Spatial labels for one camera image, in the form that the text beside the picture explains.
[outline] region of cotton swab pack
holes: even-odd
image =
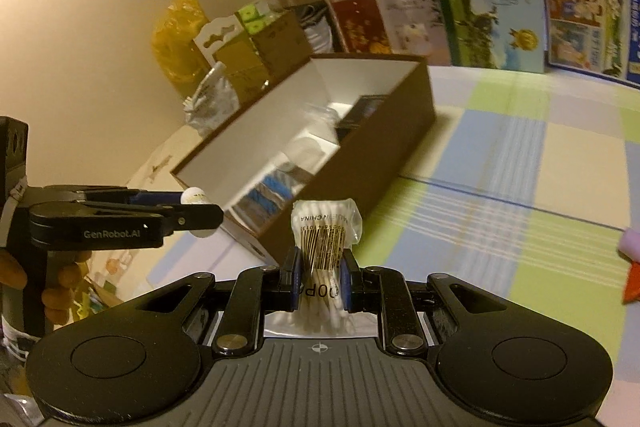
[[[354,317],[343,306],[339,267],[344,248],[358,243],[362,235],[355,202],[297,201],[291,226],[302,250],[306,283],[298,310],[281,320],[300,335],[352,335]]]

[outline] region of barcode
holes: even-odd
[[[305,227],[301,232],[301,248],[307,269],[333,270],[338,267],[346,235],[344,227]]]

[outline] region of wall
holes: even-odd
[[[30,124],[32,185],[122,184],[181,126],[149,45],[170,1],[0,0],[0,114]]]

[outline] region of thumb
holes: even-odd
[[[22,290],[27,286],[27,274],[6,250],[0,249],[0,283]]]

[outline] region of purple object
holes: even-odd
[[[618,250],[632,261],[640,263],[640,233],[626,229],[618,243]]]

